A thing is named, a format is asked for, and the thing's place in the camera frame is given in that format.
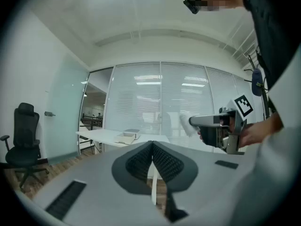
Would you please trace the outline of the person's right hand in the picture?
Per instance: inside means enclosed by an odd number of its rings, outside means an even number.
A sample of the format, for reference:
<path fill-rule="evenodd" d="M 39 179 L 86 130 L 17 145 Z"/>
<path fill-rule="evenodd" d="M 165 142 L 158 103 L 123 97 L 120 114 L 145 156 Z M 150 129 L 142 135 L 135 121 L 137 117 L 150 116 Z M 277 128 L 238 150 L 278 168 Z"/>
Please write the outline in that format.
<path fill-rule="evenodd" d="M 265 137 L 265 129 L 261 122 L 249 124 L 240 135 L 239 148 L 260 143 Z"/>

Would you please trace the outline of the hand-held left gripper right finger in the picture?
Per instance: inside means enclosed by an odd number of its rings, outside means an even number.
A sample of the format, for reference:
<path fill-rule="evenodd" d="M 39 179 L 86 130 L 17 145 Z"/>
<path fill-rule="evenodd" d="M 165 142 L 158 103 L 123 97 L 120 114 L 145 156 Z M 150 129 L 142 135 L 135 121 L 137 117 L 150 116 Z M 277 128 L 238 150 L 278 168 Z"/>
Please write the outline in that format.
<path fill-rule="evenodd" d="M 197 164 L 158 141 L 152 142 L 152 150 L 154 166 L 166 184 L 165 217 L 170 222 L 187 217 L 185 210 L 177 208 L 173 193 L 183 192 L 192 185 L 198 175 Z"/>

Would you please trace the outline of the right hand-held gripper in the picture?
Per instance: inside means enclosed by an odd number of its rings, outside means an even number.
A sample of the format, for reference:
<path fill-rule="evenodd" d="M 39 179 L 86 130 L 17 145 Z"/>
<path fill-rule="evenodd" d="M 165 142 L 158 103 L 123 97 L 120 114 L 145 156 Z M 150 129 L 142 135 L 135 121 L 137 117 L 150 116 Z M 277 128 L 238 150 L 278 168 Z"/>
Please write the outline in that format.
<path fill-rule="evenodd" d="M 218 114 L 190 116 L 189 123 L 200 127 L 206 145 L 219 148 L 227 154 L 238 154 L 240 135 L 247 125 L 247 117 L 253 112 L 250 99 L 243 93 L 221 107 Z"/>

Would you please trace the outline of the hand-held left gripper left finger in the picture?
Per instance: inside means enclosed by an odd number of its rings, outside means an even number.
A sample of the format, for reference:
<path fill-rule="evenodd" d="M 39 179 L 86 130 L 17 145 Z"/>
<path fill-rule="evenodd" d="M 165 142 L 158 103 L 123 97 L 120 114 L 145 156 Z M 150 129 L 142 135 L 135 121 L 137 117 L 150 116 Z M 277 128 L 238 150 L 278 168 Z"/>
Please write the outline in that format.
<path fill-rule="evenodd" d="M 152 164 L 153 142 L 147 141 L 116 158 L 111 172 L 115 181 L 130 194 L 150 195 L 147 185 Z"/>

